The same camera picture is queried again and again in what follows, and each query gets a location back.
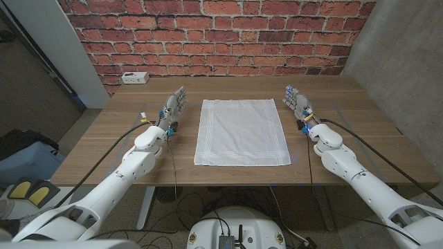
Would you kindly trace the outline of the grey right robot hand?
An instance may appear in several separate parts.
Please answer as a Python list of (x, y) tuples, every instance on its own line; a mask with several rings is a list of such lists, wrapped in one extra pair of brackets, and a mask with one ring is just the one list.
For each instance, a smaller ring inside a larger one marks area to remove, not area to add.
[(320, 123), (311, 102), (297, 88), (288, 85), (282, 101), (293, 111), (299, 130), (309, 131)]

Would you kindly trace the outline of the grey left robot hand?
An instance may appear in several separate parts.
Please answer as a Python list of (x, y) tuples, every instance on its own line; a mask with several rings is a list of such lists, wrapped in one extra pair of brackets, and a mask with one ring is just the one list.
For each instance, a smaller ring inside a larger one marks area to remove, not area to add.
[(186, 105), (186, 89), (184, 86), (172, 93), (161, 110), (158, 127), (167, 130), (169, 126), (179, 119), (180, 113)]

